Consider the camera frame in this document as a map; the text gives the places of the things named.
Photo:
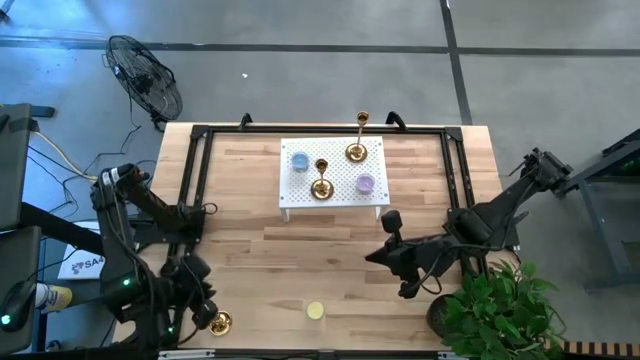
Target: white cable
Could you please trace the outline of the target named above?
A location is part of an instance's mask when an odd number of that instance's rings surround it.
[[[91,175],[87,175],[85,173],[83,173],[82,171],[80,171],[75,165],[73,165],[73,163],[69,160],[69,158],[67,158],[67,156],[62,152],[62,150],[60,150],[60,148],[53,142],[51,141],[51,139],[49,139],[46,135],[40,133],[40,132],[34,132],[34,134],[40,136],[44,141],[46,141],[49,145],[51,145],[51,147],[53,147],[58,154],[60,154],[60,156],[62,157],[62,159],[71,167],[71,169],[73,169],[73,171],[78,174],[79,176],[87,179],[87,180],[91,180],[91,181],[96,181],[98,180],[97,176],[91,176]]]

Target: black metal frame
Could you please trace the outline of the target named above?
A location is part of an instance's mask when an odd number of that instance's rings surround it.
[[[456,153],[460,163],[460,174],[462,177],[462,186],[464,189],[465,199],[468,207],[475,204],[473,196],[473,187],[471,185],[471,176],[469,174],[469,165],[467,164],[467,155],[464,150],[464,139],[462,137],[462,129],[458,126],[451,127],[431,127],[431,126],[407,126],[400,116],[395,112],[390,112],[385,121],[386,125],[395,124],[395,127],[367,127],[364,131],[369,135],[437,135],[440,138],[440,146],[442,148],[442,158],[444,161],[445,175],[448,184],[449,200],[451,208],[460,207],[458,199],[456,179],[453,171],[453,162],[451,160],[451,152],[449,149],[449,140],[453,140],[456,145]],[[189,149],[187,150],[187,159],[185,160],[184,172],[182,174],[182,183],[180,185],[180,193],[178,196],[178,204],[185,205],[189,193],[189,185],[191,183],[191,175],[193,174],[193,165],[196,157],[196,148],[201,138],[205,139],[202,161],[198,173],[198,182],[196,185],[196,193],[193,208],[202,207],[204,188],[207,181],[207,172],[209,170],[209,160],[211,158],[211,149],[213,147],[213,137],[216,133],[253,133],[253,134],[295,134],[295,133],[312,133],[312,134],[355,134],[355,125],[335,126],[335,125],[256,125],[250,114],[244,114],[240,125],[193,125],[189,140]],[[169,247],[169,255],[175,254],[177,248]]]
[[[96,255],[103,255],[100,235],[25,202],[20,205],[19,226],[39,226],[42,229],[43,236],[63,241]],[[45,251],[43,250],[46,250],[45,242],[41,242],[40,249],[38,269],[45,267]],[[44,281],[44,271],[38,273],[38,281]],[[47,313],[36,309],[34,310],[33,318],[32,350],[36,352],[45,351],[49,316]]]
[[[624,239],[607,236],[604,229],[605,216],[603,210],[594,201],[592,183],[638,183],[640,178],[635,176],[611,175],[613,170],[619,169],[629,161],[640,157],[640,130],[618,141],[602,151],[604,157],[596,164],[572,177],[558,191],[558,197],[564,197],[568,192],[578,189],[589,214],[589,220],[596,235],[607,246],[614,274],[611,278],[592,280],[584,285],[585,291],[593,292],[625,284],[640,283],[640,272],[633,271],[623,245]]]
[[[615,354],[609,354],[606,356],[606,343],[602,343],[604,353],[603,355],[595,355],[595,351],[587,353],[571,353],[569,352],[569,342],[564,343],[564,358],[565,359],[612,359],[612,355],[619,356],[620,349],[619,344],[614,344],[616,347]],[[434,350],[434,351],[412,351],[412,350],[309,350],[300,349],[295,351],[283,351],[272,349],[202,349],[192,350],[193,353],[189,355],[202,356],[207,359],[237,359],[239,357],[249,357],[254,359],[276,359],[282,360],[290,357],[300,357],[314,360],[386,360],[386,359],[421,359],[421,360],[467,360],[465,357],[456,355],[451,351]],[[178,357],[167,357],[171,359],[177,359]]]
[[[469,174],[469,165],[467,163],[467,156],[464,149],[464,139],[462,136],[462,129],[459,126],[456,127],[436,127],[436,126],[407,126],[402,118],[395,112],[390,112],[385,121],[385,127],[366,127],[364,133],[367,135],[432,135],[438,136],[440,145],[442,148],[442,158],[444,161],[445,175],[447,181],[447,188],[449,194],[449,200],[451,202],[451,208],[457,209],[460,207],[460,201],[458,199],[458,192],[456,186],[455,173],[453,171],[453,162],[451,159],[451,152],[449,149],[450,141],[453,141],[456,146],[456,153],[458,155],[458,161],[460,164],[460,174],[462,178],[462,186],[464,189],[465,200],[468,207],[475,204],[473,195],[473,186],[471,184],[471,176]],[[191,128],[191,134],[189,139],[189,148],[187,150],[187,158],[185,160],[184,172],[182,175],[182,183],[180,185],[180,193],[178,196],[178,205],[187,206],[187,197],[189,194],[189,185],[191,183],[191,176],[193,174],[193,166],[196,157],[196,148],[200,139],[204,138],[204,152],[202,155],[202,161],[198,173],[198,180],[196,185],[196,192],[194,197],[193,208],[200,208],[203,203],[205,184],[207,180],[207,173],[209,171],[209,160],[211,158],[211,151],[213,148],[214,136],[217,133],[247,133],[247,134],[293,134],[293,133],[312,133],[312,134],[349,134],[355,135],[357,132],[357,126],[336,126],[336,125],[258,125],[253,122],[251,115],[244,114],[239,125],[193,125]],[[176,245],[169,245],[167,256],[173,256],[177,253],[178,247]],[[186,252],[193,251],[193,249],[187,248]],[[478,266],[481,271],[486,270],[486,259],[484,257],[478,259]],[[293,354],[317,354],[318,359],[323,357],[323,351],[312,350],[267,350],[269,355],[290,356]],[[265,350],[257,349],[236,349],[236,350],[216,350],[216,356],[219,355],[252,355],[265,354]],[[330,357],[323,357],[323,359],[335,359],[342,357],[354,357],[354,358],[438,358],[438,351],[365,351],[365,350],[353,350],[353,351],[331,351],[325,354]]]

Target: concrete floor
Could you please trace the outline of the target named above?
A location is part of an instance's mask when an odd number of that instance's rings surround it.
[[[458,44],[468,47],[640,47],[640,4],[633,0],[450,0]],[[127,34],[141,41],[227,44],[446,46],[438,0],[15,0],[4,39],[105,40]],[[125,91],[102,65],[103,51],[0,48],[2,102],[57,108],[42,132],[78,164],[116,151],[131,129]],[[184,101],[180,121],[351,122],[361,109],[383,121],[395,110],[408,123],[460,124],[446,54],[357,54],[157,51],[175,72]],[[473,123],[488,125],[501,175],[534,146],[580,169],[599,151],[638,127],[638,57],[461,56]],[[89,169],[155,159],[161,134],[134,104],[143,124],[126,156]],[[53,155],[40,139],[32,145]],[[59,179],[69,174],[36,156]],[[503,185],[513,179],[503,178]],[[88,183],[70,189],[79,210],[94,218]],[[25,201],[51,209],[63,201],[59,184],[29,164]],[[640,287],[587,295],[585,281],[611,264],[581,199],[539,195],[523,208],[523,257],[561,292],[551,296],[579,341],[637,342]],[[60,216],[72,209],[63,209]],[[47,242],[47,263],[63,246]],[[47,271],[55,278],[57,269]],[[96,346],[109,314],[88,304],[50,316],[48,339],[66,348]]]

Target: wooden tabletop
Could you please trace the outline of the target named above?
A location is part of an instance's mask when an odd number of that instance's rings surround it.
[[[167,125],[152,190],[169,204],[178,199],[192,123]],[[477,202],[502,189],[485,126],[463,126],[464,144]],[[285,135],[318,137],[317,134]],[[231,331],[214,337],[204,330],[183,347],[245,349],[444,349],[425,321],[435,296],[421,290],[406,300],[389,269],[364,256],[388,235],[368,208],[294,210],[284,223],[278,208],[281,135],[216,134],[204,202],[219,212],[205,224],[196,249],[212,268],[208,276],[218,291],[213,300],[233,317]],[[202,152],[197,151],[192,201]],[[453,144],[456,182],[461,184]],[[404,238],[439,234],[449,197],[440,141],[430,135],[384,135],[391,209],[402,215]],[[464,204],[464,194],[459,191]],[[165,260],[166,245],[153,245],[142,258],[153,270]],[[512,260],[506,252],[489,261]],[[454,265],[441,277],[443,292],[455,291],[461,272]],[[433,280],[427,282],[433,287]],[[324,317],[312,320],[306,307],[324,305]],[[185,316],[181,338],[193,329]],[[133,324],[118,324],[114,340]]]

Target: candle holder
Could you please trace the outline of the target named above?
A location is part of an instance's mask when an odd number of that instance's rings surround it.
[[[311,195],[318,200],[328,200],[333,195],[333,184],[324,178],[327,165],[329,164],[325,159],[318,159],[316,161],[316,169],[320,173],[320,179],[315,180],[311,184]]]
[[[209,331],[214,336],[222,336],[231,330],[231,314],[226,311],[218,311],[216,317],[209,323]]]
[[[362,129],[369,120],[369,113],[366,111],[360,111],[358,113],[358,141],[354,144],[347,146],[345,154],[347,159],[352,162],[362,162],[367,158],[367,148],[360,144],[360,136],[362,136]]]

